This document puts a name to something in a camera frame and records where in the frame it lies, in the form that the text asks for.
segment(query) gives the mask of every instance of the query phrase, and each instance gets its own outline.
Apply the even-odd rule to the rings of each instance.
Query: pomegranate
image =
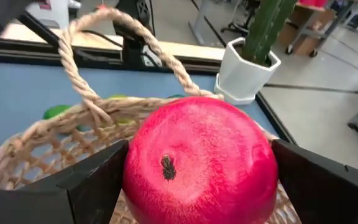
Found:
[[[264,223],[277,169],[269,142],[245,113],[187,97],[144,121],[130,143],[123,189],[140,224]]]

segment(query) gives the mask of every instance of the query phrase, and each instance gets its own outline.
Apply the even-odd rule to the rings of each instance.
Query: basket handle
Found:
[[[73,42],[75,33],[86,29],[95,22],[107,18],[124,24],[126,27],[133,30],[137,35],[143,37],[145,42],[157,54],[157,56],[173,70],[176,78],[183,86],[187,94],[223,99],[222,95],[215,95],[210,91],[200,90],[198,85],[191,81],[189,74],[186,72],[181,62],[170,53],[163,51],[159,46],[158,40],[138,20],[133,19],[130,15],[115,8],[100,9],[71,22],[70,25],[63,30],[59,41],[59,54],[62,56],[62,64],[65,67],[65,71],[67,72],[74,89],[82,96],[85,105],[91,110],[97,126],[101,122],[99,117],[102,117],[102,119],[108,123],[112,123],[112,120],[106,112],[95,105],[95,102],[101,99],[100,96],[98,96],[87,84],[87,82],[78,74],[78,68],[73,59],[73,49],[71,47],[71,43]]]

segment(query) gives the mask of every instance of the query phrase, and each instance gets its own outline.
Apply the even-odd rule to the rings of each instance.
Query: wicker basket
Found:
[[[62,64],[74,89],[82,96],[83,103],[52,119],[34,123],[24,133],[14,135],[0,147],[0,189],[18,189],[110,146],[117,139],[130,139],[151,111],[175,100],[136,97],[104,100],[79,76],[71,48],[73,36],[76,32],[107,18],[124,24],[142,36],[160,59],[174,71],[187,94],[223,98],[210,91],[200,90],[191,81],[183,65],[175,57],[164,52],[150,31],[131,16],[113,8],[101,9],[83,16],[73,21],[63,31],[59,42]],[[119,119],[130,119],[133,122],[122,124],[118,122]],[[76,129],[79,125],[91,129],[79,131]],[[270,141],[276,138],[261,129]],[[60,133],[70,133],[70,135],[61,139],[58,137]],[[268,222],[300,223],[280,184],[276,208]],[[111,223],[136,223],[128,211],[122,194],[117,201]]]

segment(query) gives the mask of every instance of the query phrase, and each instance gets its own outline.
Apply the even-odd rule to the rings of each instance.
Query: green cactus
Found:
[[[253,23],[242,47],[241,57],[266,65],[266,56],[283,29],[285,20],[292,13],[298,0],[261,0]]]

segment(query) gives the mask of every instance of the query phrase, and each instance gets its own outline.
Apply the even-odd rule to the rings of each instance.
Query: blue table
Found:
[[[102,98],[115,94],[160,98],[184,94],[172,73],[82,68],[80,75]],[[191,77],[200,88],[213,90],[214,77],[197,74]],[[0,145],[42,119],[51,106],[78,103],[81,98],[62,67],[0,63]],[[239,108],[277,135],[256,101]]]

